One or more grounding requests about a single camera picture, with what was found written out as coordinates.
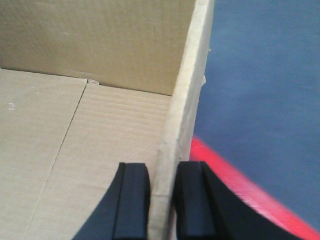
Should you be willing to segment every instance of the corrugated cardboard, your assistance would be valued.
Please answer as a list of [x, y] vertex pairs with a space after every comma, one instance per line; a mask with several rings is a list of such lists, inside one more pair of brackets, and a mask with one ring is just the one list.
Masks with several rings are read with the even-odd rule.
[[0, 239], [24, 238], [86, 83], [0, 69]]
[[153, 179], [170, 99], [88, 84], [24, 239], [71, 239], [105, 194], [119, 162], [144, 162]]
[[148, 224], [152, 240], [168, 239], [176, 168], [179, 161], [189, 160], [199, 94], [205, 83], [213, 13], [214, 1], [196, 1], [157, 159]]
[[171, 95], [195, 0], [2, 0], [0, 67]]
[[0, 71], [0, 239], [72, 238], [119, 162], [147, 164], [148, 237], [168, 239], [174, 176], [177, 163], [189, 158], [213, 6], [0, 2], [0, 66], [91, 79]]

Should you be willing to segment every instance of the blue-gray floor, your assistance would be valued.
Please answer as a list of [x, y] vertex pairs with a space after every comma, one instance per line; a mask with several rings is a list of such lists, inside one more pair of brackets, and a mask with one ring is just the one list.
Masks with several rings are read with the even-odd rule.
[[320, 231], [320, 1], [216, 0], [195, 135]]

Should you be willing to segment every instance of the cardboard edge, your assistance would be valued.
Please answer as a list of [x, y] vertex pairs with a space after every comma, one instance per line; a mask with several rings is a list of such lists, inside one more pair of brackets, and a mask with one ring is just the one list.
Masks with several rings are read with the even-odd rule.
[[148, 222], [149, 240], [168, 239], [173, 185], [179, 161], [187, 161], [204, 82], [214, 0], [196, 0], [184, 53], [159, 147]]

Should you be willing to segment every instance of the red edge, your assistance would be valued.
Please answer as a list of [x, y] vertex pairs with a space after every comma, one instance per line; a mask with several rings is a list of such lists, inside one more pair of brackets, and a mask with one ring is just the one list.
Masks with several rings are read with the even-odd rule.
[[191, 143], [190, 159], [206, 162], [244, 203], [280, 228], [303, 240], [320, 240], [320, 234], [315, 229], [268, 195], [196, 137]]

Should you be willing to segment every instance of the crease line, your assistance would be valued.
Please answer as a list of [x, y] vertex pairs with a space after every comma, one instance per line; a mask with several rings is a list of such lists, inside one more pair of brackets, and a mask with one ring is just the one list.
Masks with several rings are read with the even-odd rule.
[[58, 152], [57, 152], [57, 154], [56, 154], [56, 156], [55, 156], [55, 158], [54, 158], [54, 161], [53, 161], [53, 163], [52, 163], [52, 166], [51, 166], [51, 168], [50, 168], [50, 170], [49, 170], [49, 173], [48, 173], [48, 175], [47, 175], [47, 178], [46, 178], [46, 180], [45, 180], [45, 182], [44, 182], [44, 184], [43, 184], [43, 187], [42, 187], [42, 189], [41, 189], [41, 192], [40, 192], [40, 194], [39, 194], [39, 197], [37, 198], [36, 205], [35, 205], [35, 208], [33, 209], [33, 212], [32, 212], [32, 215], [31, 215], [31, 217], [30, 217], [29, 223], [28, 223], [28, 225], [26, 226], [26, 228], [25, 228], [25, 230], [24, 230], [22, 240], [24, 240], [24, 239], [26, 238], [28, 229], [29, 229], [29, 227], [30, 227], [30, 225], [31, 225], [31, 223], [32, 223], [32, 221], [33, 221], [33, 219], [34, 219], [34, 216], [35, 216], [36, 211], [37, 211], [37, 209], [38, 209], [38, 207], [39, 207], [39, 203], [40, 203], [40, 201], [41, 201], [42, 195], [43, 195], [43, 193], [44, 193], [44, 190], [45, 190], [45, 188], [46, 188], [46, 186], [47, 186], [49, 177], [50, 177], [50, 175], [51, 175], [52, 169], [54, 168], [54, 165], [55, 165], [56, 160], [57, 160], [57, 158], [58, 158], [58, 156], [59, 156], [60, 150], [61, 150], [61, 148], [62, 148], [62, 146], [63, 146], [63, 144], [64, 144], [64, 142], [65, 142], [65, 139], [66, 139], [66, 136], [67, 136], [67, 134], [68, 134], [69, 128], [70, 128], [70, 126], [71, 126], [71, 123], [72, 123], [73, 120], [74, 120], [74, 117], [75, 117], [75, 115], [76, 115], [76, 112], [77, 112], [78, 107], [79, 107], [79, 104], [80, 104], [80, 101], [81, 101], [81, 99], [82, 99], [82, 97], [83, 97], [83, 95], [84, 95], [84, 93], [85, 93], [86, 88], [87, 88], [87, 85], [88, 85], [88, 82], [85, 84], [85, 86], [84, 86], [84, 88], [83, 88], [83, 90], [82, 90], [82, 93], [81, 93], [81, 95], [80, 95], [79, 101], [78, 101], [78, 103], [77, 103], [77, 105], [76, 105], [76, 107], [75, 107], [75, 110], [74, 110], [74, 113], [73, 113], [73, 115], [72, 115], [72, 118], [71, 118], [71, 120], [70, 120], [70, 122], [69, 122], [69, 125], [68, 125], [68, 127], [67, 127], [67, 129], [66, 129], [66, 131], [65, 131], [63, 140], [62, 140], [62, 142], [61, 142], [61, 144], [60, 144], [59, 150], [58, 150]]

